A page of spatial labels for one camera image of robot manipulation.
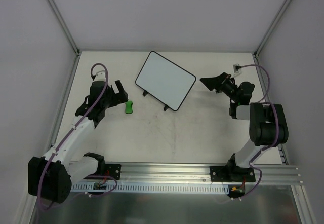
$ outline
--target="floor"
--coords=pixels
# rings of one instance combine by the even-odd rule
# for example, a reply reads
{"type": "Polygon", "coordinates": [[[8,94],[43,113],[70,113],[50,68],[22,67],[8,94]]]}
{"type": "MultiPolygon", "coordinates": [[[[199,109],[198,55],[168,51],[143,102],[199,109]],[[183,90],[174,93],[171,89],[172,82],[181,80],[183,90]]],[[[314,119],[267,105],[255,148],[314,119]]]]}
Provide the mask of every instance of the floor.
{"type": "MultiPolygon", "coordinates": [[[[249,122],[234,120],[228,114],[229,99],[223,93],[210,92],[200,81],[222,72],[233,73],[233,64],[253,64],[246,53],[160,54],[197,77],[197,81],[176,112],[163,111],[164,105],[150,95],[142,96],[135,79],[148,52],[82,52],[75,74],[59,137],[69,129],[76,109],[89,94],[90,68],[101,62],[109,70],[109,83],[120,80],[133,101],[133,113],[125,114],[125,105],[109,108],[95,131],[79,147],[73,160],[84,153],[101,154],[112,162],[154,163],[226,163],[249,138],[249,122]]],[[[236,83],[255,84],[251,102],[263,96],[253,67],[244,68],[236,83]]],[[[260,164],[281,164],[278,149],[267,151],[260,164]]]]}

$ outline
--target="reflective metal surface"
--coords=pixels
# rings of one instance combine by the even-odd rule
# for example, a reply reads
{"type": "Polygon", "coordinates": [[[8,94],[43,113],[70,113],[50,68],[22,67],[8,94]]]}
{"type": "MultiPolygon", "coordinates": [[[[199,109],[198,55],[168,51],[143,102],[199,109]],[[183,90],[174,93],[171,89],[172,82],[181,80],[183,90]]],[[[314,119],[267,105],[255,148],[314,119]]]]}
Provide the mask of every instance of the reflective metal surface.
{"type": "Polygon", "coordinates": [[[112,193],[91,199],[82,195],[40,213],[38,223],[300,223],[290,186],[263,185],[241,202],[221,204],[226,200],[227,196],[200,194],[112,193]]]}

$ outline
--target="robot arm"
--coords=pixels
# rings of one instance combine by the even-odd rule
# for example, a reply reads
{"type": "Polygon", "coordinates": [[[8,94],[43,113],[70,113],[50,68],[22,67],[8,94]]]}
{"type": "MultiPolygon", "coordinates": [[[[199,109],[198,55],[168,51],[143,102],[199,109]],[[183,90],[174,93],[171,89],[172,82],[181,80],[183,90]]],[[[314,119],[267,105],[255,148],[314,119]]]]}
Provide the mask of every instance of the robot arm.
{"type": "Polygon", "coordinates": [[[243,82],[240,86],[230,74],[222,73],[213,78],[201,78],[200,80],[210,91],[223,92],[230,98],[229,114],[233,119],[249,120],[250,139],[244,147],[233,154],[224,167],[216,169],[211,167],[212,181],[229,182],[255,182],[253,164],[264,152],[278,144],[285,143],[288,139],[288,128],[281,105],[274,104],[278,117],[278,140],[277,129],[273,108],[263,103],[250,103],[254,85],[243,82]]]}
{"type": "Polygon", "coordinates": [[[105,88],[105,76],[105,72],[101,71],[92,77],[93,82],[90,87],[89,96],[85,98],[83,104],[76,110],[71,128],[69,129],[69,132],[71,130],[72,132],[67,134],[68,137],[64,140],[64,144],[59,150],[56,152],[56,149],[62,141],[61,139],[57,140],[55,145],[41,158],[33,157],[29,161],[28,192],[31,195],[37,196],[41,174],[53,153],[55,155],[51,159],[43,179],[41,189],[42,198],[62,203],[68,197],[73,184],[91,174],[104,175],[105,160],[101,155],[87,153],[80,161],[72,165],[70,165],[70,161],[75,151],[84,143],[85,138],[95,130],[104,118],[105,110],[128,101],[128,95],[124,91],[121,82],[116,81],[115,83],[119,92],[115,93],[112,86],[107,85],[100,100],[95,104],[95,101],[105,88]],[[93,105],[93,109],[84,117],[87,110],[93,105]]]}

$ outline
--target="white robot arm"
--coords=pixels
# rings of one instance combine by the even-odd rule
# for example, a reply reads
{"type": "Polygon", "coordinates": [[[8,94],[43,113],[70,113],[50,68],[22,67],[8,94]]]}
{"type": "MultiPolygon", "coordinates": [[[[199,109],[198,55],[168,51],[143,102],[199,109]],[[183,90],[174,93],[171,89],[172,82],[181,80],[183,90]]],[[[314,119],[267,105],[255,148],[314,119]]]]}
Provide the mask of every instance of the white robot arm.
{"type": "Polygon", "coordinates": [[[128,95],[120,81],[115,81],[119,90],[115,93],[108,85],[104,71],[92,78],[89,96],[76,110],[67,134],[57,140],[41,158],[33,157],[29,161],[28,192],[31,195],[62,203],[73,184],[91,174],[105,175],[105,160],[101,155],[86,153],[80,161],[72,165],[70,161],[85,138],[104,118],[105,110],[127,102],[128,95]]]}

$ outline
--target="connector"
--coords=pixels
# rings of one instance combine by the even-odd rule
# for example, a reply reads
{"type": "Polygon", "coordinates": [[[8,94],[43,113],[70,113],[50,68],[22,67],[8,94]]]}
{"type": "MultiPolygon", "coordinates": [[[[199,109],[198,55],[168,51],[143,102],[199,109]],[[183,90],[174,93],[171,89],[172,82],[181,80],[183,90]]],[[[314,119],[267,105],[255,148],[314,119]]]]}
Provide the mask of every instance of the connector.
{"type": "Polygon", "coordinates": [[[93,189],[94,190],[107,190],[107,184],[103,184],[103,185],[99,185],[98,182],[96,182],[94,185],[93,185],[93,189]]]}

